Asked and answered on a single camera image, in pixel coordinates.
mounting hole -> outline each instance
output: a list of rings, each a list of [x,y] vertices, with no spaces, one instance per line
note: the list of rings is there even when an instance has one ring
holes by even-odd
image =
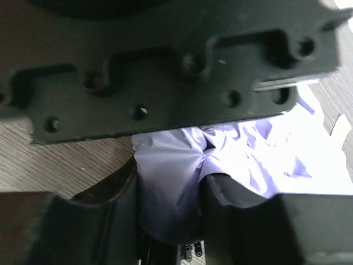
[[[315,41],[310,38],[304,38],[298,43],[298,53],[302,57],[307,57],[315,50]]]
[[[223,94],[223,102],[229,108],[235,108],[242,102],[242,96],[238,91],[230,90]]]
[[[84,87],[88,90],[97,90],[104,87],[103,78],[100,73],[89,71],[85,74]]]
[[[130,115],[134,120],[143,120],[147,116],[147,113],[147,109],[140,104],[130,109]]]
[[[188,74],[198,76],[206,68],[206,59],[200,54],[187,54],[183,57],[183,68]]]
[[[271,98],[277,105],[285,104],[290,97],[290,88],[279,88],[271,91]]]
[[[59,130],[59,125],[60,125],[59,119],[51,116],[45,122],[45,130],[48,133],[56,133]]]

black component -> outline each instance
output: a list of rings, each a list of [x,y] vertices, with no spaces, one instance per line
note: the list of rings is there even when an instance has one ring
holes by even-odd
[[[187,262],[191,262],[192,261],[192,245],[185,245],[184,246],[185,249],[185,259]]]
[[[201,257],[202,256],[202,246],[201,246],[201,242],[197,242],[194,244],[195,247],[195,255],[197,257]]]
[[[298,80],[338,67],[351,17],[315,0],[108,2],[0,1],[0,119],[28,116],[34,143],[286,112]]]
[[[203,185],[207,265],[353,264],[353,196],[266,200],[222,174]]]
[[[130,160],[71,201],[0,194],[2,264],[180,265],[181,255],[191,261],[192,245],[167,245],[139,231],[136,182]],[[267,200],[224,174],[207,176],[201,190],[207,265],[353,264],[352,196]],[[194,245],[198,253],[201,245]]]
[[[137,264],[137,173],[131,160],[72,201],[0,193],[1,264]]]

screw hole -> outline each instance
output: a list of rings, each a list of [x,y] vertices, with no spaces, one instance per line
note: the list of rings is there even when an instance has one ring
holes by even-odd
[[[90,71],[85,75],[84,87],[88,90],[97,90],[104,87],[104,82],[101,74]]]
[[[183,68],[188,74],[198,76],[206,68],[206,60],[200,54],[187,54],[183,58]]]
[[[59,130],[60,122],[56,117],[49,117],[45,123],[45,130],[48,133],[56,133]]]
[[[283,105],[289,100],[290,88],[285,87],[285,88],[272,90],[271,91],[271,97],[272,97],[272,100],[277,105]]]
[[[143,120],[147,116],[147,113],[147,109],[140,104],[130,110],[130,115],[134,120]]]
[[[238,91],[231,90],[223,94],[223,102],[229,108],[235,108],[240,105],[242,96]]]
[[[315,42],[310,38],[305,38],[298,43],[298,52],[301,56],[307,57],[315,50]]]

black plastic part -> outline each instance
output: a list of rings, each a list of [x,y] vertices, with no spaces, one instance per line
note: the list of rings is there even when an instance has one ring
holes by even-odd
[[[180,245],[169,245],[147,236],[143,249],[141,265],[181,264],[183,247]]]
[[[194,247],[195,247],[195,255],[197,257],[201,257],[202,256],[202,252],[203,252],[201,243],[200,242],[195,243]]]
[[[180,257],[181,257],[181,259],[186,259],[186,251],[185,251],[185,246],[184,245],[182,245],[180,247]]]
[[[33,143],[286,112],[298,80],[338,67],[351,17],[316,0],[110,2],[0,1],[0,119],[28,116]]]
[[[266,200],[226,175],[203,184],[207,265],[353,264],[353,196]]]
[[[185,259],[187,262],[192,261],[192,245],[186,245],[185,248]]]
[[[136,185],[131,160],[72,201],[50,193],[0,194],[1,263],[137,265]]]

